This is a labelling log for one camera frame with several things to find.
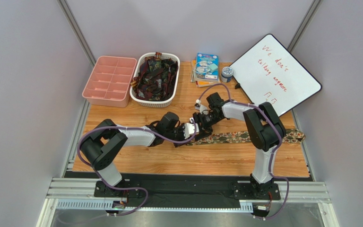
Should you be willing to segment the patterned paisley necktie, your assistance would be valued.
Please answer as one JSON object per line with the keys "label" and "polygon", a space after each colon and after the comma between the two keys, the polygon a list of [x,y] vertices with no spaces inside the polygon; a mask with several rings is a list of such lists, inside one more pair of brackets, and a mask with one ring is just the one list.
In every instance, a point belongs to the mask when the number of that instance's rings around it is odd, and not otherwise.
{"label": "patterned paisley necktie", "polygon": [[[298,129],[287,129],[286,135],[283,137],[283,143],[302,143],[305,139],[305,134]],[[187,146],[208,145],[208,144],[224,144],[224,143],[249,143],[251,142],[247,131],[237,131],[229,133],[212,134],[198,141],[191,141]]]}

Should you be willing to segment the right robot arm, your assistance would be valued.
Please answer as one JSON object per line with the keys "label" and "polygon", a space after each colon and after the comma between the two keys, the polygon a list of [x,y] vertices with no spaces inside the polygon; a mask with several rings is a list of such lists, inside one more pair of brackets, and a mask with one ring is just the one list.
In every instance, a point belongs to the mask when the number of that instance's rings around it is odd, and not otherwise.
{"label": "right robot arm", "polygon": [[223,119],[237,119],[246,123],[250,140],[256,148],[255,167],[251,174],[250,190],[255,195],[265,194],[274,182],[274,153],[286,135],[286,129],[269,102],[259,106],[243,104],[234,100],[223,100],[218,93],[207,97],[208,107],[196,100],[193,120],[198,126],[195,141],[209,137],[213,125]]}

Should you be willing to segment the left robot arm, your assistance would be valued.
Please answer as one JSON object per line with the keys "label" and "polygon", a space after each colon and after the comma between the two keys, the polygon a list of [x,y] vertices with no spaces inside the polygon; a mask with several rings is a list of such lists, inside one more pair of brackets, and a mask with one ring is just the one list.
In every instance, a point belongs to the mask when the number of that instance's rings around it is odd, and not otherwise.
{"label": "left robot arm", "polygon": [[103,184],[112,191],[141,191],[141,187],[122,187],[121,173],[114,159],[124,147],[155,147],[164,141],[175,146],[191,142],[199,132],[191,119],[180,123],[178,115],[168,112],[159,121],[142,127],[126,127],[106,119],[87,132],[78,142],[77,156],[91,167]]}

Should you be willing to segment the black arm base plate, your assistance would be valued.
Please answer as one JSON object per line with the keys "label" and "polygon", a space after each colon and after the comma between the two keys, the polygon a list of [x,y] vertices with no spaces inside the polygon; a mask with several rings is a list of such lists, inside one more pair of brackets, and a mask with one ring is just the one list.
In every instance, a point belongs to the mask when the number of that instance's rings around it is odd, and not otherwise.
{"label": "black arm base plate", "polygon": [[276,179],[265,194],[250,190],[248,176],[123,174],[122,187],[141,187],[141,191],[112,191],[92,172],[67,172],[64,178],[93,179],[92,198],[111,199],[111,207],[122,203],[128,208],[237,208],[240,200],[283,200],[283,179]]}

